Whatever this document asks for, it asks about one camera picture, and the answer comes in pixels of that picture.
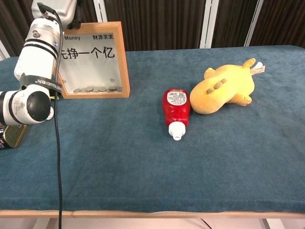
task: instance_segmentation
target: sign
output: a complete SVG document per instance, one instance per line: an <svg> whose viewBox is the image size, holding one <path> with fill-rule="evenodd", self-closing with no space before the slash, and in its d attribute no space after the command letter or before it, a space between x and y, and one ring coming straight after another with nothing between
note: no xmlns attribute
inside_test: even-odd
<svg viewBox="0 0 305 229"><path fill-rule="evenodd" d="M130 87L120 22L83 23L66 30L60 81L64 98L129 97Z"/></svg>

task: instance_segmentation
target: ketchup bottle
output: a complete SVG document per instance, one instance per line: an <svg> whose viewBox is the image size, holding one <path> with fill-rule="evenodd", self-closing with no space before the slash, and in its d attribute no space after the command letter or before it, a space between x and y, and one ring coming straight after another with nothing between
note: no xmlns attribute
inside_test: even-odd
<svg viewBox="0 0 305 229"><path fill-rule="evenodd" d="M168 89L163 96L162 108L168 133L179 141L189 123L191 104L188 92L184 89Z"/></svg>

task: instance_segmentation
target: pile of coins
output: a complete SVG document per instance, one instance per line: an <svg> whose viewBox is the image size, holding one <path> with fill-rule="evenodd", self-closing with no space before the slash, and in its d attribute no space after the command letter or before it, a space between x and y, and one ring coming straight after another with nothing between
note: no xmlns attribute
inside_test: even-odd
<svg viewBox="0 0 305 229"><path fill-rule="evenodd" d="M85 87L85 88L77 88L73 90L73 93L99 93L99 92L122 92L122 87Z"/></svg>

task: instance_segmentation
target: table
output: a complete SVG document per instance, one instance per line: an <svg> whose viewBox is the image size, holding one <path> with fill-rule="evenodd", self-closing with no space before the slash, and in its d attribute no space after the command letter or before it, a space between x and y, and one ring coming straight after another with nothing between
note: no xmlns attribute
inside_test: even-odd
<svg viewBox="0 0 305 229"><path fill-rule="evenodd" d="M266 65L254 76L252 104L191 112L174 141L165 90L190 92L208 67L252 57ZM2 91L19 87L16 61L0 62ZM127 52L127 62L130 98L59 101L65 216L305 217L304 49ZM0 151L0 184L1 216L57 215L53 121L29 126L18 148Z"/></svg>

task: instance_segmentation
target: dark curtain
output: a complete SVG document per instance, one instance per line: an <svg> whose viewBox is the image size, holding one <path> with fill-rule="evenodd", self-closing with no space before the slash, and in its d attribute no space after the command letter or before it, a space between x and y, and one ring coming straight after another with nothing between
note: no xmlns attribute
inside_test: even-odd
<svg viewBox="0 0 305 229"><path fill-rule="evenodd" d="M244 45L256 3L257 0L219 0L212 48Z"/></svg>
<svg viewBox="0 0 305 229"><path fill-rule="evenodd" d="M32 0L0 0L0 40L10 56L18 56L34 20ZM82 22L97 22L93 0L84 0Z"/></svg>
<svg viewBox="0 0 305 229"><path fill-rule="evenodd" d="M105 0L127 51L199 48L205 0Z"/></svg>
<svg viewBox="0 0 305 229"><path fill-rule="evenodd" d="M250 45L305 48L305 0L264 0Z"/></svg>

